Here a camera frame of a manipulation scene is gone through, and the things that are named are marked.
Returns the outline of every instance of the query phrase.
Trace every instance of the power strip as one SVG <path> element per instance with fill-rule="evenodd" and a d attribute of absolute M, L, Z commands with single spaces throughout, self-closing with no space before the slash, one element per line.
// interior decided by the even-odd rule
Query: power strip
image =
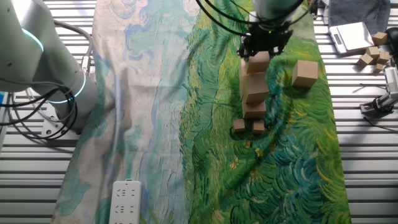
<path fill-rule="evenodd" d="M 109 224 L 139 224 L 141 182 L 115 181 L 112 190 Z"/>

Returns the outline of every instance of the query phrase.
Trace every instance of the glowing blue ring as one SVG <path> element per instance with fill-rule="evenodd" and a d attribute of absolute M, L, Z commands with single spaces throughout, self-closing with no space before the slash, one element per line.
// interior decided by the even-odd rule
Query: glowing blue ring
<path fill-rule="evenodd" d="M 83 89 L 84 89 L 84 87 L 86 85 L 86 74 L 84 72 L 83 72 L 83 76 L 84 76 L 83 85 L 81 86 L 80 90 L 75 94 L 75 98 L 83 91 Z M 50 101 L 50 100 L 48 100 L 48 102 L 50 102 L 50 103 L 66 103 L 69 100 L 72 100 L 72 98 L 69 98 L 69 99 L 64 100 L 64 101 Z"/>
<path fill-rule="evenodd" d="M 38 40 L 37 37 L 35 37 L 35 35 L 31 34 L 28 30 L 25 30 L 24 28 L 22 28 L 22 31 L 28 35 L 29 37 L 31 37 L 32 39 L 34 39 L 36 41 L 36 43 L 40 46 L 40 48 L 42 49 L 42 52 L 44 52 L 44 47 L 43 44 L 41 43 L 41 41 Z"/>

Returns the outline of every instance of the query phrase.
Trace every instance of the digital scale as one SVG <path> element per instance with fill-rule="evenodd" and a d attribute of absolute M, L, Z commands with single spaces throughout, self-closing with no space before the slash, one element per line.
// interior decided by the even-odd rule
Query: digital scale
<path fill-rule="evenodd" d="M 372 36 L 363 22 L 330 27 L 329 33 L 340 54 L 374 46 Z"/>

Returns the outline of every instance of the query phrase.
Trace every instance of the painted fabric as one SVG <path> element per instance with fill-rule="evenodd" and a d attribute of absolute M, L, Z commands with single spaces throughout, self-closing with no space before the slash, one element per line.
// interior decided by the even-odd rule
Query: painted fabric
<path fill-rule="evenodd" d="M 236 2 L 252 9 L 251 1 Z M 246 19 L 227 0 L 215 5 Z M 233 120 L 242 118 L 238 36 L 194 0 L 98 0 L 99 98 L 52 223 L 108 224 L 113 182 L 124 179 L 142 182 L 141 223 L 351 223 L 312 18 L 293 29 L 264 74 L 266 131 L 235 135 Z M 297 60 L 319 63 L 309 91 L 291 85 Z"/>

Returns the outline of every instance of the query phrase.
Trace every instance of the gray fabric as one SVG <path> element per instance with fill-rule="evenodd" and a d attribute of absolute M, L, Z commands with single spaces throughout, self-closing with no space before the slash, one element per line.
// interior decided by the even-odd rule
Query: gray fabric
<path fill-rule="evenodd" d="M 330 0 L 329 26 L 365 22 L 373 35 L 387 29 L 390 0 Z"/>

